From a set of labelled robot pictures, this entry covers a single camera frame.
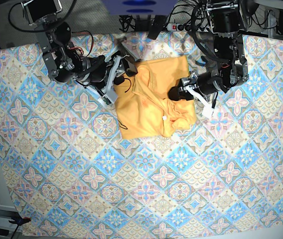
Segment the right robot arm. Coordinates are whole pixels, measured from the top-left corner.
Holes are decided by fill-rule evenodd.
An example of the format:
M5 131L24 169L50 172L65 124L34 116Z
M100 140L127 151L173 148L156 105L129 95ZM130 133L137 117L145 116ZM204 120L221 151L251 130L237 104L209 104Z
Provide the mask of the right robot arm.
M64 17L59 0L25 0L15 4L21 6L22 16L37 37L48 77L58 83L77 82L98 95L98 101L107 106L118 98L114 86L122 84L138 73L133 57L125 50L115 52L110 60L104 55L84 56L83 51L72 45L72 31L66 19L76 5L71 6Z

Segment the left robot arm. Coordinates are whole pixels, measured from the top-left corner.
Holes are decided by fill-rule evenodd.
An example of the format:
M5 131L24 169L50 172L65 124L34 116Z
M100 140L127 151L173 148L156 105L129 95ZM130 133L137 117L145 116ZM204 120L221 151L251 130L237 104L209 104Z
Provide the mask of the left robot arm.
M242 0L201 0L193 9L190 35L196 46L208 59L216 62L212 71L197 74L192 71L172 87L168 97L172 101L197 99L204 105L203 115L212 117L219 92L248 81L248 64L244 55L243 36L247 19ZM213 37L213 49L203 46L197 36L197 13L202 10Z

